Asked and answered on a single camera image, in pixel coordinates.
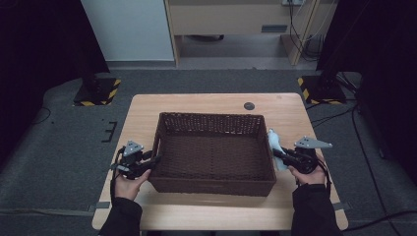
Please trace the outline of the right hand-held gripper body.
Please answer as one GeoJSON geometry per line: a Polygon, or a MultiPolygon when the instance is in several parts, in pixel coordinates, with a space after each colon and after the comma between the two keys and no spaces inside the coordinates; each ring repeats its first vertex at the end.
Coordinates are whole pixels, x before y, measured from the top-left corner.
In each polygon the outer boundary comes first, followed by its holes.
{"type": "Polygon", "coordinates": [[[316,154],[317,148],[331,148],[331,143],[316,140],[304,136],[299,141],[294,143],[294,150],[296,150],[293,158],[293,166],[302,174],[309,174],[313,172],[319,165],[319,160],[316,154]]]}

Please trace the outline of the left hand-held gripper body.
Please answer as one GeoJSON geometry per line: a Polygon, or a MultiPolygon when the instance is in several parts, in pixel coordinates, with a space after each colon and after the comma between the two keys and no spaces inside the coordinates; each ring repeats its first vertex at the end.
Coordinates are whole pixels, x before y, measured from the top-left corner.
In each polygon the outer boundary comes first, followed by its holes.
{"type": "Polygon", "coordinates": [[[148,170],[143,162],[143,148],[140,144],[128,141],[118,150],[110,169],[112,171],[118,170],[120,174],[130,180],[139,178],[148,170]]]}

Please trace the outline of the light blue cloth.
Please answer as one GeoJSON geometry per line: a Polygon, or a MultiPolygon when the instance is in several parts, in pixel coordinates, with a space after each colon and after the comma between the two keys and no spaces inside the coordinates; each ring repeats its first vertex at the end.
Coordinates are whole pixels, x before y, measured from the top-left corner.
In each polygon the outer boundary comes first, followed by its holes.
{"type": "Polygon", "coordinates": [[[278,151],[278,154],[273,155],[277,170],[278,171],[286,170],[287,166],[283,163],[283,160],[278,157],[281,153],[284,153],[284,151],[279,143],[279,135],[274,131],[274,129],[268,130],[268,143],[269,143],[269,148],[271,151],[275,151],[275,150],[278,151]]]}

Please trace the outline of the brown woven basket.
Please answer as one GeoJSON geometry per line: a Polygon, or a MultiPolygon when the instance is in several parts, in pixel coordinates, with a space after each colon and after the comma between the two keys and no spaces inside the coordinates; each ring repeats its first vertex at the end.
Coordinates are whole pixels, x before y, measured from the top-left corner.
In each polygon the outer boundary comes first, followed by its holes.
{"type": "Polygon", "coordinates": [[[266,197],[276,183],[262,115],[162,112],[152,150],[160,193],[266,197]]]}

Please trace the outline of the person's right hand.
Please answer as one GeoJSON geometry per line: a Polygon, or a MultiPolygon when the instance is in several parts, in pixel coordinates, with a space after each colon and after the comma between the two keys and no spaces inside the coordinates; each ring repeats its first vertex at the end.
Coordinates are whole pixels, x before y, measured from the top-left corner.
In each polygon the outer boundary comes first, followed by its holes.
{"type": "Polygon", "coordinates": [[[310,174],[302,174],[296,168],[289,165],[288,170],[296,178],[300,185],[324,184],[326,182],[326,174],[322,167],[317,166],[310,174]]]}

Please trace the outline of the person's left hand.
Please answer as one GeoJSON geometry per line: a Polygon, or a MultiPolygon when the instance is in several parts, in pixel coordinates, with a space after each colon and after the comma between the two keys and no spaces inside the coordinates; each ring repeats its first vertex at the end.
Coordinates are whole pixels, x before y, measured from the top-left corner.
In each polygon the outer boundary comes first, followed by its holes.
{"type": "Polygon", "coordinates": [[[124,198],[130,201],[133,201],[138,192],[140,191],[141,186],[147,181],[151,174],[151,170],[148,169],[143,175],[139,178],[130,180],[127,179],[124,175],[116,172],[115,185],[114,185],[114,196],[116,198],[124,198]]]}

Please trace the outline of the black floor tape mark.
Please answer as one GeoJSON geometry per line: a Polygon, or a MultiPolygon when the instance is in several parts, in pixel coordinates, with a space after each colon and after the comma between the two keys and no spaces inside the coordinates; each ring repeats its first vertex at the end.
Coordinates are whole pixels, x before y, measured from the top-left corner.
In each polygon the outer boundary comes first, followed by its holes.
{"type": "Polygon", "coordinates": [[[112,141],[118,122],[109,121],[108,124],[110,125],[110,128],[104,131],[106,138],[102,140],[103,143],[110,143],[112,141]]]}

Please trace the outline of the black stand base yellow stripes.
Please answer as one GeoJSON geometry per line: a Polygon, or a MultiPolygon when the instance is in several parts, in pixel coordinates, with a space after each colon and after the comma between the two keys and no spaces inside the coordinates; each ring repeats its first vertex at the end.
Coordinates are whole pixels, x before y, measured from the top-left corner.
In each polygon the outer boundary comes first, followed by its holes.
{"type": "Polygon", "coordinates": [[[75,106],[108,105],[112,102],[121,81],[115,78],[95,79],[90,85],[82,83],[73,102],[75,106]]]}
{"type": "Polygon", "coordinates": [[[346,96],[338,82],[329,82],[320,76],[303,76],[297,79],[297,83],[308,104],[342,104],[346,102],[346,96]]]}

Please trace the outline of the white panel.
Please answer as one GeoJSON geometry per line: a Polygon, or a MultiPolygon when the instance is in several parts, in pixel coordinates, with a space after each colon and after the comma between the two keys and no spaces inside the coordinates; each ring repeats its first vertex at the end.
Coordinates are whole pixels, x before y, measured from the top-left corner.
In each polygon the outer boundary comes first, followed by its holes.
{"type": "Polygon", "coordinates": [[[81,0],[108,62],[173,61],[164,0],[81,0]]]}

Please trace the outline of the black curtain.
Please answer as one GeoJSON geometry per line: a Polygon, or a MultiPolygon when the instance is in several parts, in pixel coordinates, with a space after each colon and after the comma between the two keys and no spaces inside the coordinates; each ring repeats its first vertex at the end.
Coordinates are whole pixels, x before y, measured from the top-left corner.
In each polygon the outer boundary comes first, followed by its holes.
{"type": "Polygon", "coordinates": [[[417,0],[339,0],[317,69],[362,76],[356,97],[383,157],[417,185],[417,0]]]}
{"type": "Polygon", "coordinates": [[[107,71],[81,0],[0,0],[0,165],[49,89],[107,71]]]}

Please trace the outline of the beige wooden desk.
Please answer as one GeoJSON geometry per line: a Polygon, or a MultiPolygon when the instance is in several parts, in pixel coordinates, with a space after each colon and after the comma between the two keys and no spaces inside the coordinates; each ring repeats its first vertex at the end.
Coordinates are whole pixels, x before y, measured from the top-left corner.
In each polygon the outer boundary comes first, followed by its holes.
{"type": "Polygon", "coordinates": [[[289,62],[296,65],[313,38],[324,36],[340,0],[164,0],[173,55],[180,60],[186,35],[278,33],[289,62]]]}

